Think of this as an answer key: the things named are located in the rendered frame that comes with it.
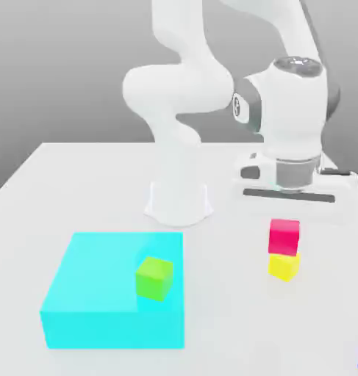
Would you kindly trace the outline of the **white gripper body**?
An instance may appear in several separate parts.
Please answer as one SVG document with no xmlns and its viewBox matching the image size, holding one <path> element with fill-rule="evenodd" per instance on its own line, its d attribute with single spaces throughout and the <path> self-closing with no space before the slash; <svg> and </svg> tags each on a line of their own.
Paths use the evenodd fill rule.
<svg viewBox="0 0 358 376">
<path fill-rule="evenodd" d="M 303 222 L 347 222 L 358 207 L 353 176 L 315 176 L 310 186 L 299 191 L 283 191 L 256 180 L 234 178 L 231 192 L 245 213 Z"/>
</svg>

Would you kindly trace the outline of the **small red cube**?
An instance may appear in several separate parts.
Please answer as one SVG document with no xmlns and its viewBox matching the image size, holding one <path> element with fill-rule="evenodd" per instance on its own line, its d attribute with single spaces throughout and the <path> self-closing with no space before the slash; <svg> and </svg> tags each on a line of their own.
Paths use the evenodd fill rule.
<svg viewBox="0 0 358 376">
<path fill-rule="evenodd" d="M 283 256 L 296 256 L 299 237 L 299 221 L 272 219 L 269 228 L 268 252 Z"/>
</svg>

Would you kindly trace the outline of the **small yellow cube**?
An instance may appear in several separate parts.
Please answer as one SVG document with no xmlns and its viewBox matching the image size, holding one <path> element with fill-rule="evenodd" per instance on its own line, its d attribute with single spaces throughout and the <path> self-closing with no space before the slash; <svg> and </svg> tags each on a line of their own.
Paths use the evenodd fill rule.
<svg viewBox="0 0 358 376">
<path fill-rule="evenodd" d="M 291 281 L 299 271 L 301 254 L 286 256 L 282 254 L 270 254 L 268 273 L 282 281 Z"/>
</svg>

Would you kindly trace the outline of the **small green cube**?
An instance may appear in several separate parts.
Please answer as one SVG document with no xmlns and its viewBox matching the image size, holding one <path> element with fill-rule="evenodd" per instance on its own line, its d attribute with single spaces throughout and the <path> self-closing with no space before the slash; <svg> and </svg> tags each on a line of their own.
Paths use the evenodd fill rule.
<svg viewBox="0 0 358 376">
<path fill-rule="evenodd" d="M 173 263 L 148 256 L 137 268 L 135 277 L 139 297 L 163 302 L 173 284 Z"/>
</svg>

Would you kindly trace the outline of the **large cyan box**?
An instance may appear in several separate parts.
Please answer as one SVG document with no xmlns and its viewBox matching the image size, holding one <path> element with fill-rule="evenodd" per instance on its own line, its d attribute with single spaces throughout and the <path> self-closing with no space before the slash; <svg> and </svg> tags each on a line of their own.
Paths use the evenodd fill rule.
<svg viewBox="0 0 358 376">
<path fill-rule="evenodd" d="M 139 297 L 146 257 L 173 263 L 163 302 Z M 50 349 L 182 349 L 185 346 L 184 238 L 181 232 L 79 232 L 40 309 Z"/>
</svg>

